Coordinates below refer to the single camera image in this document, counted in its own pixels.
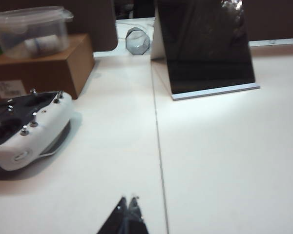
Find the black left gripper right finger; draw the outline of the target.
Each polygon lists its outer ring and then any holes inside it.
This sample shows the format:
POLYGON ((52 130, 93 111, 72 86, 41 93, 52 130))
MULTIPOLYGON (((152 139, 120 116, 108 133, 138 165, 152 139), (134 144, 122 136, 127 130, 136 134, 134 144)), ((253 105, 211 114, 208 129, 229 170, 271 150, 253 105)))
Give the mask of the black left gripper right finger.
POLYGON ((123 234, 148 234, 138 199, 138 196, 133 196, 126 207, 122 226, 123 234))

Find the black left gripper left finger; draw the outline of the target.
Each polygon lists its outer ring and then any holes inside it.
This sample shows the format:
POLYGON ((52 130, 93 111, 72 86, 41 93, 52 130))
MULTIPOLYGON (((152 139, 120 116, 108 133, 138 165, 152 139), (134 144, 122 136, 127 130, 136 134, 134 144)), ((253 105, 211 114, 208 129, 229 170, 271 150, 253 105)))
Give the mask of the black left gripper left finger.
POLYGON ((126 198, 123 196, 98 230, 98 234, 118 234, 127 211, 126 198))

